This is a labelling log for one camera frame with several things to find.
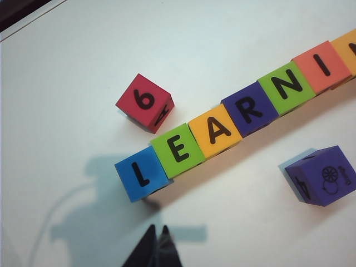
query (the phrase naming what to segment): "block face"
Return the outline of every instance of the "block face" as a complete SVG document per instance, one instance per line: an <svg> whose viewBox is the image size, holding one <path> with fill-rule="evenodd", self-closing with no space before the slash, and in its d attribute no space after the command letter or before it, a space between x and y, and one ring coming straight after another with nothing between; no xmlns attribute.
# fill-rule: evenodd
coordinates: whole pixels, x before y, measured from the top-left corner
<svg viewBox="0 0 356 267"><path fill-rule="evenodd" d="M161 110L159 110L159 112L156 114L156 116L153 118L153 120L150 122L147 128L151 132L155 133L159 129L161 124L164 122L169 112L171 112L173 107L174 107L173 99L171 95L168 95L168 98L164 103L164 105L161 107Z"/></svg>
<svg viewBox="0 0 356 267"><path fill-rule="evenodd" d="M188 126L207 159L242 140L223 104L191 120Z"/></svg>
<svg viewBox="0 0 356 267"><path fill-rule="evenodd" d="M167 186L169 180L152 146L115 164L131 202Z"/></svg>
<svg viewBox="0 0 356 267"><path fill-rule="evenodd" d="M318 150L288 166L288 174L292 169L300 169L304 174L309 190L319 200L315 204L320 206L356 189L356 173L338 146Z"/></svg>
<svg viewBox="0 0 356 267"><path fill-rule="evenodd" d="M333 40L332 46L345 62L346 66L356 76L356 29Z"/></svg>
<svg viewBox="0 0 356 267"><path fill-rule="evenodd" d="M258 82L221 100L242 137L270 124L278 113Z"/></svg>
<svg viewBox="0 0 356 267"><path fill-rule="evenodd" d="M116 106L155 133L174 103L168 92L138 74L116 102Z"/></svg>
<svg viewBox="0 0 356 267"><path fill-rule="evenodd" d="M186 123L151 140L151 144L168 178L205 161Z"/></svg>
<svg viewBox="0 0 356 267"><path fill-rule="evenodd" d="M319 205L320 199L310 185L303 169L299 166L288 166L285 168L290 179L303 197L304 201L309 204Z"/></svg>
<svg viewBox="0 0 356 267"><path fill-rule="evenodd" d="M258 82L279 115L284 115L315 96L293 61L259 78Z"/></svg>
<svg viewBox="0 0 356 267"><path fill-rule="evenodd" d="M351 72L329 41L292 60L316 94L339 85L351 76Z"/></svg>

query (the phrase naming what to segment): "red dice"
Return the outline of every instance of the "red dice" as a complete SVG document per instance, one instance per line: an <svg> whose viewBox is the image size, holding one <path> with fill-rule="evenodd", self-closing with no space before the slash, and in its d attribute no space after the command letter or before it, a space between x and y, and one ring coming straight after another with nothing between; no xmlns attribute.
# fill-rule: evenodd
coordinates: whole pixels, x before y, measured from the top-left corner
<svg viewBox="0 0 356 267"><path fill-rule="evenodd" d="M174 103L170 93L137 74L116 106L150 132L156 133Z"/></svg>

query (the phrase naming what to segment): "orange block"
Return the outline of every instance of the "orange block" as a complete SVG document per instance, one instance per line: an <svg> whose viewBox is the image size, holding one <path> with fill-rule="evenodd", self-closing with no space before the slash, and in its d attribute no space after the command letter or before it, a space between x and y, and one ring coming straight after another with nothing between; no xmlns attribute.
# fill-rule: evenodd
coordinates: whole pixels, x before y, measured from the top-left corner
<svg viewBox="0 0 356 267"><path fill-rule="evenodd" d="M243 139L223 104L191 120L188 126L207 159Z"/></svg>
<svg viewBox="0 0 356 267"><path fill-rule="evenodd" d="M351 72L329 41L292 59L316 94L335 88L351 77Z"/></svg>
<svg viewBox="0 0 356 267"><path fill-rule="evenodd" d="M351 71L352 77L356 77L356 29L333 40L332 46Z"/></svg>

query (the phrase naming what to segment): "purple block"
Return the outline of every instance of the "purple block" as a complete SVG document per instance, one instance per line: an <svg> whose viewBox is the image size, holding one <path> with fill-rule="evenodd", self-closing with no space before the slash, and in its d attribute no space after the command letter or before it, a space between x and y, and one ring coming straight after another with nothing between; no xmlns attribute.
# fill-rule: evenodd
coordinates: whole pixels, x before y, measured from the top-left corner
<svg viewBox="0 0 356 267"><path fill-rule="evenodd" d="M318 150L285 170L309 204L327 206L356 189L356 173L339 146Z"/></svg>
<svg viewBox="0 0 356 267"><path fill-rule="evenodd" d="M242 137L270 124L278 113L258 82L221 100Z"/></svg>

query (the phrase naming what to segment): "yellow block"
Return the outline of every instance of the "yellow block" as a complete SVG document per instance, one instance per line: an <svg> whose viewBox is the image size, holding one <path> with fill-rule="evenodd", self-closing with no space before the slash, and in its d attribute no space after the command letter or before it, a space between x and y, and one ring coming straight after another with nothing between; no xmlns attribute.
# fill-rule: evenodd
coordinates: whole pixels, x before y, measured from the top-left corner
<svg viewBox="0 0 356 267"><path fill-rule="evenodd" d="M223 104L191 120L188 126L207 159L243 139Z"/></svg>
<svg viewBox="0 0 356 267"><path fill-rule="evenodd" d="M346 66L356 76L356 29L333 40L332 46L343 59Z"/></svg>

